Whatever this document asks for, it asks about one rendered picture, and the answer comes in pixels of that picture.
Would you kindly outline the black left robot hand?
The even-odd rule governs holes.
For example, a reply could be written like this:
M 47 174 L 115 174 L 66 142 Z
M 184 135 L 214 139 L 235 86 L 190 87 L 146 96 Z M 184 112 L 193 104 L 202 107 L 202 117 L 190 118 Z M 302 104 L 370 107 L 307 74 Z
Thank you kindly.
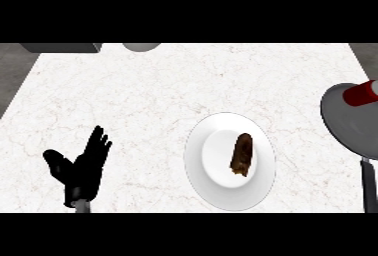
M 63 184 L 63 205 L 75 210 L 75 202 L 88 202 L 97 196 L 103 165 L 112 142 L 103 128 L 96 126 L 88 137 L 85 148 L 74 162 L 53 149 L 43 152 L 53 178 Z

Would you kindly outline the red can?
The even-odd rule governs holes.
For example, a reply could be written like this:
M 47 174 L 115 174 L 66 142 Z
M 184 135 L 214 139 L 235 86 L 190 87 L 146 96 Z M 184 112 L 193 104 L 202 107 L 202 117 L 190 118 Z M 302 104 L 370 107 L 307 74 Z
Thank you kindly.
M 378 102 L 378 80 L 369 80 L 348 88 L 342 93 L 342 98 L 353 107 Z

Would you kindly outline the dark grey box appliance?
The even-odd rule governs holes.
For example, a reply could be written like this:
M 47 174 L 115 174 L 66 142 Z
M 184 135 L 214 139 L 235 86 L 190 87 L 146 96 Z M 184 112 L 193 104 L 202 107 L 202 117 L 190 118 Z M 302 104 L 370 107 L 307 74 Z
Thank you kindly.
M 31 53 L 97 53 L 100 43 L 22 43 Z

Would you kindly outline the grey pan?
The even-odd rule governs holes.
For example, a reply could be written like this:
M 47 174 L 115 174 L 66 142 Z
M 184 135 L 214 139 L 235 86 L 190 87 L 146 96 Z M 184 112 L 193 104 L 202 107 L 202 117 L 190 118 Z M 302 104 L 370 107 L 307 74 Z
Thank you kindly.
M 320 115 L 333 138 L 361 157 L 363 209 L 366 213 L 378 213 L 378 180 L 370 163 L 378 161 L 378 102 L 351 106 L 344 93 L 353 87 L 353 83 L 341 83 L 326 90 Z

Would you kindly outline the brown can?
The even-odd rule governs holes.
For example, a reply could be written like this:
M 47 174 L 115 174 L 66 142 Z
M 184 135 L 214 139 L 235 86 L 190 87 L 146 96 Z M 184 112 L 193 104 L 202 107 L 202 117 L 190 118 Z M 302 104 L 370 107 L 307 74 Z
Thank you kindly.
M 237 136 L 229 168 L 235 174 L 248 175 L 252 161 L 252 137 L 248 133 Z

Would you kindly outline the grey round object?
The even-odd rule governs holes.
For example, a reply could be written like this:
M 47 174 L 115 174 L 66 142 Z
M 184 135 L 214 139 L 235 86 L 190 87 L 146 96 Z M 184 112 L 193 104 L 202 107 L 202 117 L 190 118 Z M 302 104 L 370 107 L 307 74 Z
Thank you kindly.
M 133 52 L 147 52 L 158 46 L 158 43 L 124 43 L 124 47 Z

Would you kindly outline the white plate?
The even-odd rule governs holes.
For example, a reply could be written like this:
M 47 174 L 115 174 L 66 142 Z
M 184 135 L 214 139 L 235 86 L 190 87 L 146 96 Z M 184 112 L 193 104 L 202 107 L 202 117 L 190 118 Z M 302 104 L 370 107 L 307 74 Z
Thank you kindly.
M 252 158 L 246 176 L 230 168 L 236 139 L 252 137 Z M 274 153 L 267 136 L 251 119 L 236 113 L 215 113 L 196 124 L 187 137 L 184 170 L 192 187 L 217 208 L 246 210 L 266 198 L 276 176 Z

